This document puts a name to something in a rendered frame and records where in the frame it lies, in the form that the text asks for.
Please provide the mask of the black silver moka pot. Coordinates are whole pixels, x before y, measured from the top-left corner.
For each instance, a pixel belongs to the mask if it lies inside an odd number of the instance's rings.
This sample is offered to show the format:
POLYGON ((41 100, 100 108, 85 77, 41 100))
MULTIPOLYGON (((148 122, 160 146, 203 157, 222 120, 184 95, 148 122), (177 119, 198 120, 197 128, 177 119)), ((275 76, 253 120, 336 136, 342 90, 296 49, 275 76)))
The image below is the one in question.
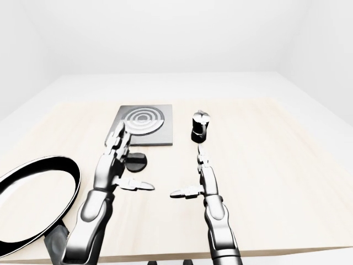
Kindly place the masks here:
POLYGON ((200 144, 206 140, 207 127, 209 122, 210 116, 206 112, 198 110, 196 113, 194 113, 192 116, 192 141, 200 144))

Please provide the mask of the flat dark stove plate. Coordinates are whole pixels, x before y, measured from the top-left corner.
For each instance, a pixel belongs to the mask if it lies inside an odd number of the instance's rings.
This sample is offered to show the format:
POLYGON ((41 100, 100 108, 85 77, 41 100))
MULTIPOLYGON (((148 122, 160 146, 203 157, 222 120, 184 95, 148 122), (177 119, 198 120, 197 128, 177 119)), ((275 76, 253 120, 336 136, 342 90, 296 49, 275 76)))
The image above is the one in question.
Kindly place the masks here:
POLYGON ((171 146, 173 144, 173 107, 171 104, 122 105, 113 121, 113 132, 119 121, 131 136, 132 146, 171 146))

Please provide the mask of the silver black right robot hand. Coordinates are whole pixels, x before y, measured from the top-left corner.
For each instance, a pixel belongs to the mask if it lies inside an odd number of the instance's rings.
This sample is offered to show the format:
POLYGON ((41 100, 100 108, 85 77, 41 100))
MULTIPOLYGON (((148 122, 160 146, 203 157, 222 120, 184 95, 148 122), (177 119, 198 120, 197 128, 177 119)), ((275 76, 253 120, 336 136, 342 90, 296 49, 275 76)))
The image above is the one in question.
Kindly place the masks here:
POLYGON ((170 194, 171 198, 197 198, 199 195, 208 197, 218 195, 218 185, 213 168, 209 164, 208 155, 203 144, 198 144, 197 170, 200 176, 200 184, 176 190, 170 194))

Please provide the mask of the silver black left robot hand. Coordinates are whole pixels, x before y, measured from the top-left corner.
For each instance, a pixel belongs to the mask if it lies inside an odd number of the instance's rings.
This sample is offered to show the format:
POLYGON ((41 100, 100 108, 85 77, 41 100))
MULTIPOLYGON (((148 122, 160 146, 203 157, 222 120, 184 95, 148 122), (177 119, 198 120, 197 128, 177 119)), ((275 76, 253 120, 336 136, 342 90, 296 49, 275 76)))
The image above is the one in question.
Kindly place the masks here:
POLYGON ((155 190, 155 187, 150 183, 122 177, 129 154, 130 141, 131 134, 126 131, 125 123, 118 122, 115 130, 108 136, 104 153, 97 164, 94 177, 95 189, 104 189, 110 192, 114 191, 116 187, 131 191, 155 190))

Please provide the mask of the black frying pan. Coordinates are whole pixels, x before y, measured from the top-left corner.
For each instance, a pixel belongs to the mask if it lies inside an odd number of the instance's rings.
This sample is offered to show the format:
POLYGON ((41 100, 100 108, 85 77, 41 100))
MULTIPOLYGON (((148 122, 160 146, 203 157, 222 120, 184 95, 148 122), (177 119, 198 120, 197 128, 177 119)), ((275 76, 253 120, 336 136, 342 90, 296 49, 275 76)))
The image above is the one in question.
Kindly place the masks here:
POLYGON ((47 235, 73 205, 81 170, 65 156, 26 162, 0 176, 0 258, 47 235))

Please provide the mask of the round black stove knob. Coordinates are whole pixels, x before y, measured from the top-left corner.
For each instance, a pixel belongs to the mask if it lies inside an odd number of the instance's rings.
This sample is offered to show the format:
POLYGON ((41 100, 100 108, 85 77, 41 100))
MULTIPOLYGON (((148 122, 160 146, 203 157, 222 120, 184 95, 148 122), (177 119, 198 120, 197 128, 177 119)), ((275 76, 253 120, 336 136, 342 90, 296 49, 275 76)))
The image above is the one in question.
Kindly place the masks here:
POLYGON ((129 153, 125 160, 125 166, 126 169, 132 173, 141 172, 147 166, 147 157, 140 152, 129 153))

